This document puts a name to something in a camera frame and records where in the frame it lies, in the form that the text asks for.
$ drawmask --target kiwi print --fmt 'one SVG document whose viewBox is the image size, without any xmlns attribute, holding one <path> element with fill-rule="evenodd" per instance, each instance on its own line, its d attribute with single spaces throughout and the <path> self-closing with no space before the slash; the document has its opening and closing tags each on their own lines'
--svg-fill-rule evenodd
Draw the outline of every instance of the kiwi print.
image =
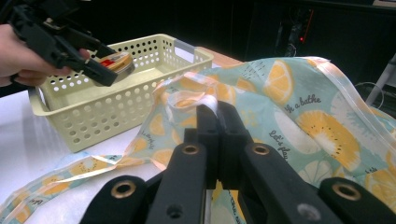
<svg viewBox="0 0 396 224">
<path fill-rule="evenodd" d="M 311 110 L 302 113 L 297 124 L 349 171 L 361 163 L 360 147 L 352 133 L 333 116 Z"/>
</svg>

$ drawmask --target plastic basket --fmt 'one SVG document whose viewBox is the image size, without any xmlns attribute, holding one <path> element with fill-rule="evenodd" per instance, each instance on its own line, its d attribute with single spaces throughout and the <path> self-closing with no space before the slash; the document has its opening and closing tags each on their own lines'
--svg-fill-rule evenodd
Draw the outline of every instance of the plastic basket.
<svg viewBox="0 0 396 224">
<path fill-rule="evenodd" d="M 212 66 L 213 56 L 169 35 L 151 35 L 110 45 L 129 51 L 135 70 L 111 87 L 98 87 L 82 73 L 49 77 L 29 90 L 33 112 L 45 116 L 71 151 L 77 152 L 140 125 L 151 93 L 166 79 Z M 187 52 L 191 60 L 176 53 Z"/>
</svg>

